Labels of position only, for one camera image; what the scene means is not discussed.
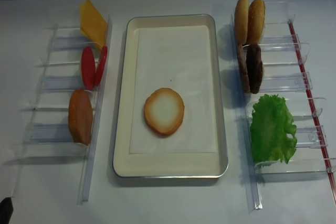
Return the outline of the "green lettuce leaf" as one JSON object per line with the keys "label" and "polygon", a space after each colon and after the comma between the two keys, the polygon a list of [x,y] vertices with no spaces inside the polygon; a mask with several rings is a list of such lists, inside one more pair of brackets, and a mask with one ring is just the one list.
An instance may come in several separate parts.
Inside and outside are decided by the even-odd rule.
{"label": "green lettuce leaf", "polygon": [[296,130],[297,126],[284,98],[268,94],[260,97],[253,105],[250,125],[254,163],[288,163],[296,152]]}

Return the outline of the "toasted bottom bun slice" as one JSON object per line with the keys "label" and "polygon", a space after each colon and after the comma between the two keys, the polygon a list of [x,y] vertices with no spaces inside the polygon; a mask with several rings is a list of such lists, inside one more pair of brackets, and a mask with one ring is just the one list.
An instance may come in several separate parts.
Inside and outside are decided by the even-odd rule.
{"label": "toasted bottom bun slice", "polygon": [[155,133],[169,136],[181,126],[184,109],[183,99],[176,91],[160,88],[146,99],[143,110],[144,119]]}

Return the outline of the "clear acrylic right rack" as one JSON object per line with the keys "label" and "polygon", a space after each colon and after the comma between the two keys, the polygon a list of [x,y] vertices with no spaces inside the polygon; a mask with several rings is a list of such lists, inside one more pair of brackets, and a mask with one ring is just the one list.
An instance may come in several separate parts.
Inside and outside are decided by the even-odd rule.
{"label": "clear acrylic right rack", "polygon": [[[235,109],[238,136],[242,146],[244,183],[248,205],[262,209],[261,187],[266,182],[305,182],[327,179],[335,193],[335,155],[329,154],[329,141],[320,120],[326,110],[326,99],[312,95],[312,82],[305,68],[310,45],[301,42],[294,30],[294,13],[290,2],[267,2],[264,34],[259,42],[263,62],[263,80],[258,93],[247,90],[247,81],[239,73],[239,62],[246,59],[237,54],[238,42],[234,27],[230,28],[237,105]],[[250,126],[254,106],[263,96],[285,100],[296,125],[296,152],[288,161],[272,159],[255,162],[250,147]]]}

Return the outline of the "white paper liner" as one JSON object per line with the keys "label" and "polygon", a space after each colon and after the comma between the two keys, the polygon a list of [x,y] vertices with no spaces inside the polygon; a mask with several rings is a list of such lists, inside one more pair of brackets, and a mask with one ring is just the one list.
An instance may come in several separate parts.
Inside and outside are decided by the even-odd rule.
{"label": "white paper liner", "polygon": [[[184,119],[170,136],[144,121],[146,99],[171,88],[183,99]],[[130,153],[209,153],[216,147],[216,119],[209,31],[206,26],[141,28],[137,51]]]}

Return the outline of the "black object at corner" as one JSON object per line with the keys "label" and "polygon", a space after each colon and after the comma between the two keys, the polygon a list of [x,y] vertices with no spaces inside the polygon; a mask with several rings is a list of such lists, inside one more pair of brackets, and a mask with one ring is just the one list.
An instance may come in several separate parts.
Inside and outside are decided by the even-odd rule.
{"label": "black object at corner", "polygon": [[0,224],[9,224],[13,211],[12,199],[4,198],[0,203]]}

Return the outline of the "left red tomato slice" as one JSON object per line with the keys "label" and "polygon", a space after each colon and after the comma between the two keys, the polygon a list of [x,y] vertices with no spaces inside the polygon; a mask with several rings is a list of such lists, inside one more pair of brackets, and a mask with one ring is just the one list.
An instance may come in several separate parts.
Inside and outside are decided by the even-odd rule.
{"label": "left red tomato slice", "polygon": [[80,73],[83,84],[87,90],[94,87],[94,77],[96,73],[96,65],[94,55],[90,46],[83,49],[80,61]]}

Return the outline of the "right red tomato slice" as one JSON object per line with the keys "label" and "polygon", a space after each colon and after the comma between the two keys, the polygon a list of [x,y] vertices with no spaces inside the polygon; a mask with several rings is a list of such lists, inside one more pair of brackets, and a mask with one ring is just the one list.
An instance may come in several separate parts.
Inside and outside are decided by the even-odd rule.
{"label": "right red tomato slice", "polygon": [[99,86],[103,73],[104,73],[104,68],[105,68],[105,64],[107,60],[107,53],[108,53],[107,46],[103,46],[100,51],[100,56],[99,56],[99,60],[98,60],[97,68],[96,68],[96,74],[95,74],[95,86],[96,87]]}

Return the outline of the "yellow cheese slice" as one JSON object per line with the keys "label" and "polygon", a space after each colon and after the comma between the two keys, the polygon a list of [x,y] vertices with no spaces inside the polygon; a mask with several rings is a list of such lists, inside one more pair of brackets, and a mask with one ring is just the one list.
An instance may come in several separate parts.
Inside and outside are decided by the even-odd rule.
{"label": "yellow cheese slice", "polygon": [[106,44],[108,23],[90,0],[80,5],[80,29],[88,37],[97,50],[101,51]]}

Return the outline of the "left tan bun slice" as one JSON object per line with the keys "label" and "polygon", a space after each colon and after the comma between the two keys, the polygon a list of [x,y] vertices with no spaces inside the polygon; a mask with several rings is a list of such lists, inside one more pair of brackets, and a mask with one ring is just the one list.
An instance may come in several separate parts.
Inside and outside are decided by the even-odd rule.
{"label": "left tan bun slice", "polygon": [[238,0],[234,13],[234,29],[237,42],[244,45],[248,32],[249,0]]}

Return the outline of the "right tan bun slice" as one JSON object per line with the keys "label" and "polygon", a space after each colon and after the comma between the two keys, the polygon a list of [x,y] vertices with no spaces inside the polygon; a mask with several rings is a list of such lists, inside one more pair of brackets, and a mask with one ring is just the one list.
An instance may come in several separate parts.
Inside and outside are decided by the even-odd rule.
{"label": "right tan bun slice", "polygon": [[248,9],[247,44],[258,43],[261,39],[265,22],[265,2],[253,0]]}

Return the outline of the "right dark meat patty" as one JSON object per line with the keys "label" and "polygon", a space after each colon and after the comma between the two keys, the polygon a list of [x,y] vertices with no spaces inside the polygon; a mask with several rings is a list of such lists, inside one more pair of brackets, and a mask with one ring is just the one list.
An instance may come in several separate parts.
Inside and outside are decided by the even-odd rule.
{"label": "right dark meat patty", "polygon": [[259,92],[263,78],[263,62],[261,60],[261,49],[257,43],[250,44],[247,48],[246,67],[249,78],[250,92]]}

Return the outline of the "white metal tray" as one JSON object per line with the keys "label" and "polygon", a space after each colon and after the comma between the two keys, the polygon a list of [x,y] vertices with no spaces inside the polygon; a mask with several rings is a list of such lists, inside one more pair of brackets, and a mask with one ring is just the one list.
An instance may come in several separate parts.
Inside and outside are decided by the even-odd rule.
{"label": "white metal tray", "polygon": [[[139,30],[141,28],[206,26],[209,31],[216,147],[204,153],[130,153]],[[223,103],[218,66],[216,28],[207,14],[137,17],[129,21],[125,38],[118,119],[114,134],[113,169],[120,177],[217,178],[228,166]]]}

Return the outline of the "clear acrylic left rack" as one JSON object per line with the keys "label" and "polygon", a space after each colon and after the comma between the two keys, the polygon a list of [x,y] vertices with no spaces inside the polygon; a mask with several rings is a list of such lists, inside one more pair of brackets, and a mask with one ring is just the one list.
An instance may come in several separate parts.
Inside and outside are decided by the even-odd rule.
{"label": "clear acrylic left rack", "polygon": [[[100,51],[78,27],[52,28],[47,55],[41,60],[42,73],[37,87],[33,90],[32,98],[23,107],[23,110],[30,112],[32,116],[26,125],[22,142],[10,145],[14,153],[13,159],[17,162],[82,162],[78,204],[88,201],[90,194],[111,33],[112,22],[108,21],[105,44],[108,53],[104,73],[99,86],[94,84],[92,90],[87,90],[80,73],[82,51],[87,46],[91,47],[96,68]],[[87,92],[93,109],[91,142],[87,146],[75,143],[68,128],[69,101],[71,94],[78,89]]]}

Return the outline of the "clear acrylic rack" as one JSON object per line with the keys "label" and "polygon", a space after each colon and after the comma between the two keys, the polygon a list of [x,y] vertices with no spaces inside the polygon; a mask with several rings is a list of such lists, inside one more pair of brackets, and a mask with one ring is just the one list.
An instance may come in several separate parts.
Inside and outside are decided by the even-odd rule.
{"label": "clear acrylic rack", "polygon": [[[32,98],[23,107],[23,110],[30,112],[32,116],[26,125],[22,142],[10,145],[14,153],[13,159],[17,162],[82,162],[78,204],[88,201],[90,194],[111,33],[112,22],[108,21],[105,44],[108,53],[104,73],[99,86],[94,84],[92,90],[87,90],[80,73],[82,51],[87,46],[91,47],[96,68],[100,51],[78,27],[52,28],[47,55],[41,60],[42,73],[37,87],[33,90]],[[68,128],[69,101],[71,94],[78,89],[87,92],[93,109],[91,142],[87,146],[75,143]]]}
{"label": "clear acrylic rack", "polygon": [[[258,93],[247,90],[247,81],[239,73],[239,62],[246,59],[237,54],[238,42],[234,27],[230,28],[237,105],[235,109],[238,136],[242,146],[244,183],[248,205],[262,209],[261,187],[266,182],[305,182],[327,179],[335,193],[335,155],[329,154],[329,141],[320,120],[326,110],[326,99],[312,95],[312,82],[305,68],[310,45],[301,42],[294,30],[294,13],[290,2],[267,2],[264,34],[259,42],[263,62],[263,80]],[[255,162],[250,147],[250,126],[254,106],[263,96],[285,100],[296,125],[296,152],[288,161],[272,159]]]}

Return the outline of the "red tomato slice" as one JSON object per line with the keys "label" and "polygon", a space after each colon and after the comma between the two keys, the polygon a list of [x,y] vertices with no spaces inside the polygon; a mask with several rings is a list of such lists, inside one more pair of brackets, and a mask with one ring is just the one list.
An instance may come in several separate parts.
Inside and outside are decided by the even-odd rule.
{"label": "red tomato slice", "polygon": [[100,56],[99,56],[99,60],[98,60],[97,68],[96,68],[96,74],[95,74],[95,86],[96,87],[99,86],[103,73],[104,73],[104,68],[105,68],[105,64],[107,60],[107,53],[108,53],[107,46],[103,46],[100,51]]}
{"label": "red tomato slice", "polygon": [[94,87],[94,77],[96,73],[96,65],[94,55],[90,46],[83,49],[80,61],[80,73],[83,84],[87,90]]}

